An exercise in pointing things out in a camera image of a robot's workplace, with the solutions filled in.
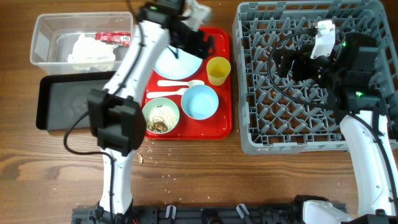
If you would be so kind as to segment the light blue bowl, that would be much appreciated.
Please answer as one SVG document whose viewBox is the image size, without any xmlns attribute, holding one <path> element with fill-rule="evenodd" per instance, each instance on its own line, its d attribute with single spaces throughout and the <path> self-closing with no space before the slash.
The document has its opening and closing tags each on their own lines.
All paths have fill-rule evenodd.
<svg viewBox="0 0 398 224">
<path fill-rule="evenodd" d="M 183 112 L 195 120 L 205 120 L 212 117 L 219 106 L 219 98 L 210 86 L 195 85 L 189 87 L 181 98 Z"/>
</svg>

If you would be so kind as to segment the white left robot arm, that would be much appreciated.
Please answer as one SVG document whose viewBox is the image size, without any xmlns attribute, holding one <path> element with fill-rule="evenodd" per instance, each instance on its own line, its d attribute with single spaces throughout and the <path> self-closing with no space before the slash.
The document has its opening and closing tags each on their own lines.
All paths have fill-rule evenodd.
<svg viewBox="0 0 398 224">
<path fill-rule="evenodd" d="M 103 157 L 103 195 L 92 213 L 103 223 L 134 219 L 132 162 L 146 134 L 141 103 L 159 55 L 170 45 L 202 59 L 215 53 L 213 38 L 200 30 L 212 16 L 206 5 L 151 1 L 132 15 L 137 24 L 124 59 L 102 89 L 90 91 L 88 109 L 80 116 L 90 119 L 99 147 L 95 154 Z"/>
</svg>

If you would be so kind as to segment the green bowl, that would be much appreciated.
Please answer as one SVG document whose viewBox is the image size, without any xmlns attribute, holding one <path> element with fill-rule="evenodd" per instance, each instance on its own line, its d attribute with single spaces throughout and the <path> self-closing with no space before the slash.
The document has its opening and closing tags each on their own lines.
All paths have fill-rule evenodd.
<svg viewBox="0 0 398 224">
<path fill-rule="evenodd" d="M 147 124 L 147 117 L 148 117 L 148 114 L 149 114 L 150 110 L 155 108 L 156 106 L 169 106 L 169 107 L 171 107 L 178 114 L 178 122 L 179 122 L 180 111 L 179 111 L 178 106 L 172 100 L 170 100 L 168 98 L 154 98 L 154 99 L 148 101 L 144 105 L 144 107 L 142 109 L 142 113 L 144 115 L 144 118 L 146 119 L 146 124 Z"/>
</svg>

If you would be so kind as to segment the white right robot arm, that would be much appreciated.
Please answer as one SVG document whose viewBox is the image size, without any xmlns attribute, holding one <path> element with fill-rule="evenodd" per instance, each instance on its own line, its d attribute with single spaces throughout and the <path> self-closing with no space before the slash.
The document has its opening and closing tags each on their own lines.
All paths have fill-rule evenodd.
<svg viewBox="0 0 398 224">
<path fill-rule="evenodd" d="M 361 216 L 383 211 L 397 218 L 397 167 L 387 134 L 387 106 L 382 93 L 371 88 L 376 40 L 368 35 L 348 33 L 337 58 L 333 58 L 335 33 L 309 29 L 314 45 L 301 50 L 284 50 L 276 45 L 267 69 L 274 63 L 280 77 L 293 73 L 296 82 L 312 79 L 328 91 L 321 109 L 331 110 L 344 136 L 353 162 Z"/>
</svg>

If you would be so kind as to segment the yellow plastic cup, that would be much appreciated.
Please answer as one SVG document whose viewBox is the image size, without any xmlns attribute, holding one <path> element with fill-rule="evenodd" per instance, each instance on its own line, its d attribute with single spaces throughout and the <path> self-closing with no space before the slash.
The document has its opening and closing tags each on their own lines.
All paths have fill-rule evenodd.
<svg viewBox="0 0 398 224">
<path fill-rule="evenodd" d="M 231 71 L 229 60 L 224 57 L 214 57 L 206 65 L 209 82 L 214 86 L 222 85 Z"/>
</svg>

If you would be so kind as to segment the rice and food leftovers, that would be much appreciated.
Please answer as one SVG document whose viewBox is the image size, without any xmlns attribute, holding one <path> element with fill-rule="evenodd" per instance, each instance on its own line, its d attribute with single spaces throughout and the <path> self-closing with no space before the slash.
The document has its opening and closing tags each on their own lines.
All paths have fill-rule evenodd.
<svg viewBox="0 0 398 224">
<path fill-rule="evenodd" d="M 156 134 L 170 132 L 178 123 L 178 114 L 169 106 L 156 106 L 147 117 L 147 129 Z"/>
</svg>

